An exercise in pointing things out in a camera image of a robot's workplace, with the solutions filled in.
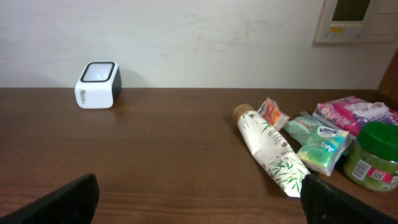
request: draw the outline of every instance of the white tube with leaf print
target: white tube with leaf print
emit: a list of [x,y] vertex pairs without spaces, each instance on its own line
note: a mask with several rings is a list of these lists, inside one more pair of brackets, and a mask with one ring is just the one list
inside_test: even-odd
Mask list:
[[251,154],[289,197],[300,197],[309,174],[285,138],[250,105],[235,108],[233,118]]

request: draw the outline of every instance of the white cube speaker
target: white cube speaker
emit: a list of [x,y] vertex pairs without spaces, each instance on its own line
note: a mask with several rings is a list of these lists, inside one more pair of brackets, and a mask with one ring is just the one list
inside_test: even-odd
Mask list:
[[118,98],[121,87],[122,80],[116,62],[91,62],[77,81],[77,104],[84,109],[110,108]]

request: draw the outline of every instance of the green jar lid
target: green jar lid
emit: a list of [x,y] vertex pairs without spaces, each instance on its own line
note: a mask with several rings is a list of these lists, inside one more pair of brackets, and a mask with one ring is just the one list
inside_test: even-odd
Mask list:
[[398,126],[377,121],[368,122],[357,140],[368,152],[398,162]]

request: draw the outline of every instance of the cork cap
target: cork cap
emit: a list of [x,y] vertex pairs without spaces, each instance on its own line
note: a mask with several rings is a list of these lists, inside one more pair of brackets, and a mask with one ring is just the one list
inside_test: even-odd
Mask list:
[[249,104],[243,104],[239,105],[235,108],[234,113],[232,114],[232,117],[234,118],[235,123],[238,123],[239,118],[242,116],[244,112],[247,111],[256,111],[251,105]]

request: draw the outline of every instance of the green jar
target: green jar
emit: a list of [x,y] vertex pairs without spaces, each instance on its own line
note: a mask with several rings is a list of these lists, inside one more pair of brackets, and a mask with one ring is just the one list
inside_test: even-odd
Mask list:
[[366,123],[343,168],[350,180],[366,189],[394,190],[398,185],[398,126]]

